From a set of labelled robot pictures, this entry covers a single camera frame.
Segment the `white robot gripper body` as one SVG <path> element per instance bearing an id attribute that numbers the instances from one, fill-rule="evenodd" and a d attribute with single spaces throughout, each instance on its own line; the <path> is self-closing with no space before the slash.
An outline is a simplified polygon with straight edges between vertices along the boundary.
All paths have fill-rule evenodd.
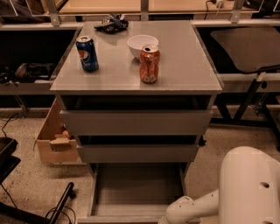
<path id="1" fill-rule="evenodd" d="M 166 208 L 165 215 L 157 224 L 189 224 L 198 217 L 196 202 L 188 196 L 183 196 Z"/>

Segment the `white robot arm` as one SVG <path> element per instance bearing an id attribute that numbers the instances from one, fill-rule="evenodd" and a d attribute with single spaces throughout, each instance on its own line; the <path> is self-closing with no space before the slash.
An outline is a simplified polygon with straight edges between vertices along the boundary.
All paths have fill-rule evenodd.
<path id="1" fill-rule="evenodd" d="M 219 224 L 280 224 L 280 162 L 253 147 L 230 150 L 220 168 L 219 188 L 171 203 L 158 224 L 190 224 L 217 216 Z"/>

